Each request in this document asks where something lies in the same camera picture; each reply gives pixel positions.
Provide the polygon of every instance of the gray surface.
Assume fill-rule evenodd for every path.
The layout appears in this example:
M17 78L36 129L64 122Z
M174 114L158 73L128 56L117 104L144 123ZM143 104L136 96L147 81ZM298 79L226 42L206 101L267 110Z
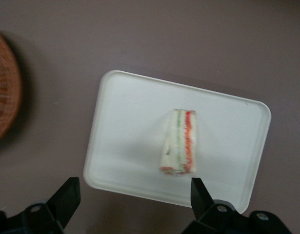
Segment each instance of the gray surface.
M100 78L119 69L266 103L272 121L245 214L268 210L300 233L300 4L284 2L0 0L0 31L25 84L0 142L0 209L14 215L79 176L68 234L175 234L189 224L189 208L83 181Z

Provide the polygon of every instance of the plastic tray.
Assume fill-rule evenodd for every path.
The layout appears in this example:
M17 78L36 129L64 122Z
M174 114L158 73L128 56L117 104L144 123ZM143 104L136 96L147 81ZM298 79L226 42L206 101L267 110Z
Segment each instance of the plastic tray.
M197 112L197 174L213 199L248 207L271 113L262 102L122 71L106 73L84 167L93 188L191 207L189 176L159 160L173 109Z

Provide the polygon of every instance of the wicker basket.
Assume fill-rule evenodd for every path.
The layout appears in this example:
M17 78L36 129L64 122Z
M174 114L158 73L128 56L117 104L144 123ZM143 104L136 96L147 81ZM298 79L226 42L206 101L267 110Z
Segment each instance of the wicker basket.
M0 139L15 119L20 99L19 69L12 51L0 35Z

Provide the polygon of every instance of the white tray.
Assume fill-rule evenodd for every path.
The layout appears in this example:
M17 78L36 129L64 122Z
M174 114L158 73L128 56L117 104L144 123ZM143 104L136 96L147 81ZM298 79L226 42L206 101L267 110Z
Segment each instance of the white tray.
M197 174L213 199L244 212L271 113L262 102L110 71L100 85L84 167L93 188L190 207L189 176L164 175L159 160L173 109L197 113Z

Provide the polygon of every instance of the brown woven basket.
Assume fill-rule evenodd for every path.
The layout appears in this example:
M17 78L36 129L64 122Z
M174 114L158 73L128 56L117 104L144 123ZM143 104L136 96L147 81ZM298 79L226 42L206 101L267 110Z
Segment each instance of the brown woven basket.
M0 139L20 107L21 80L14 55L0 35Z

